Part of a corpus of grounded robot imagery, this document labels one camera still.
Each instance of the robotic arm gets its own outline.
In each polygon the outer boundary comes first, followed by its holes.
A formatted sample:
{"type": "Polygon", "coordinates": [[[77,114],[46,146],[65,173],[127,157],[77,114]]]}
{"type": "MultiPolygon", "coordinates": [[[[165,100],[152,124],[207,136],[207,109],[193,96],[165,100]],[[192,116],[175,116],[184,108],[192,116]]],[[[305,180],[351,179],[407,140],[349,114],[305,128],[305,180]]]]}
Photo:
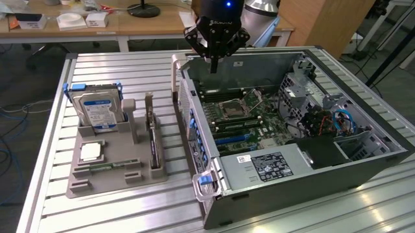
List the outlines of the robotic arm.
{"type": "Polygon", "coordinates": [[[256,45],[259,41],[268,44],[277,24],[280,0],[248,0],[245,4],[244,0],[200,1],[196,24],[185,28],[184,38],[211,63],[209,72],[216,73],[217,62],[240,47],[256,45]]]}

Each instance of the motherboard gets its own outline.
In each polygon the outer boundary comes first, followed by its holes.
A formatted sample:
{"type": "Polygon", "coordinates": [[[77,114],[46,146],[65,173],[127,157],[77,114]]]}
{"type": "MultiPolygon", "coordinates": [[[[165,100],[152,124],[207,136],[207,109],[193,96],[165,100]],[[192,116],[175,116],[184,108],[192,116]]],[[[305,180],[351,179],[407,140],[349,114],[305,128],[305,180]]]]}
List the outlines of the motherboard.
{"type": "Polygon", "coordinates": [[[220,156],[281,146],[292,139],[273,93],[260,88],[209,93],[201,105],[220,156]]]}

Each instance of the blue hard drive label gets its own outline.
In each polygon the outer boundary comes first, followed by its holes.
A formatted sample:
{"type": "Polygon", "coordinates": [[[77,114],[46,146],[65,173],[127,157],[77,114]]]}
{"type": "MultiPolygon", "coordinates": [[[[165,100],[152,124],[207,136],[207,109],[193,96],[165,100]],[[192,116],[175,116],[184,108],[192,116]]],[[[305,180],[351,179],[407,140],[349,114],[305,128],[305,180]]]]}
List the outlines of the blue hard drive label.
{"type": "Polygon", "coordinates": [[[251,160],[263,182],[293,175],[280,152],[252,157],[251,160]]]}
{"type": "Polygon", "coordinates": [[[116,118],[113,112],[111,111],[111,106],[111,100],[84,102],[91,125],[103,132],[116,126],[116,118]]]}

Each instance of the gray carpet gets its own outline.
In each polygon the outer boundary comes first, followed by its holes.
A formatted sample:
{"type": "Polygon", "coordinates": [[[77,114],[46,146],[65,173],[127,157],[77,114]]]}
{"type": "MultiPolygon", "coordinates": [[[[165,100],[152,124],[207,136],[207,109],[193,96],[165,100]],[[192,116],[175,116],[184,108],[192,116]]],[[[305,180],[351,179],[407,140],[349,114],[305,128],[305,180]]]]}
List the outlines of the gray carpet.
{"type": "MultiPolygon", "coordinates": [[[[359,28],[359,32],[365,34],[369,30],[373,20],[365,20],[359,28]]],[[[377,35],[389,27],[387,23],[381,26],[377,35]]],[[[404,37],[405,33],[399,32],[385,50],[376,53],[376,59],[371,59],[364,67],[364,72],[371,75],[380,63],[384,61],[385,56],[404,37]]],[[[65,47],[76,53],[89,52],[117,52],[116,42],[100,42],[100,48],[93,48],[91,42],[66,43],[65,47]]],[[[32,51],[41,45],[32,45],[32,51]]],[[[189,46],[184,40],[144,40],[131,43],[132,50],[176,50],[188,49],[189,46]]],[[[415,44],[408,45],[407,51],[412,51],[415,44]]],[[[24,51],[18,44],[13,45],[9,52],[0,55],[0,106],[17,103],[32,103],[38,100],[46,100],[53,98],[57,88],[61,67],[64,63],[65,55],[58,49],[48,51],[38,61],[36,62],[37,69],[34,71],[26,70],[24,67],[24,60],[30,54],[29,51],[24,51]]],[[[397,61],[408,54],[403,52],[397,58],[397,61]]],[[[343,63],[344,66],[352,71],[357,71],[359,68],[352,63],[343,63]]],[[[361,80],[364,76],[361,73],[357,75],[361,80]]],[[[415,88],[415,65],[411,64],[407,70],[399,68],[388,75],[384,81],[379,84],[379,89],[383,93],[384,100],[389,105],[401,113],[401,115],[415,123],[415,111],[413,111],[413,88],[415,88]]],[[[33,107],[32,111],[46,109],[50,104],[42,104],[33,107]]],[[[13,117],[21,117],[22,113],[12,114],[13,117]]],[[[46,126],[48,113],[30,114],[28,116],[28,127],[24,133],[9,142],[13,154],[16,155],[21,171],[22,171],[22,191],[16,195],[16,198],[6,206],[0,207],[0,232],[13,232],[16,230],[20,211],[25,198],[25,192],[29,185],[30,174],[33,171],[36,156],[41,144],[41,138],[46,126]]],[[[5,119],[0,117],[0,132],[5,132],[16,123],[16,120],[5,119]]],[[[5,169],[6,163],[0,164],[0,171],[5,169]]],[[[2,201],[18,187],[18,176],[14,166],[10,167],[6,174],[0,177],[0,201],[2,201]]]]}

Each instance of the metal slotted tabletop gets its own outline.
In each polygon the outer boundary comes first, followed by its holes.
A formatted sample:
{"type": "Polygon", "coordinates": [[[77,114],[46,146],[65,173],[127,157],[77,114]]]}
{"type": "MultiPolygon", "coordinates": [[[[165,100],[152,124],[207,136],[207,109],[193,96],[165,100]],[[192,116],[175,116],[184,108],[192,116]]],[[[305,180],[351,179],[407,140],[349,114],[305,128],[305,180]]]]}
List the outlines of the metal slotted tabletop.
{"type": "MultiPolygon", "coordinates": [[[[415,144],[415,128],[373,95],[323,50],[311,51],[333,70],[403,136],[415,144]]],[[[171,101],[171,55],[181,51],[93,53],[68,56],[42,139],[17,232],[139,233],[343,233],[415,232],[415,156],[377,174],[360,187],[289,208],[204,230],[191,186],[184,149],[171,101]],[[153,93],[161,120],[168,181],[77,199],[65,197],[78,118],[62,95],[62,83],[120,81],[124,98],[144,114],[144,94],[153,93]]],[[[337,87],[316,70],[329,93],[337,87]]]]}

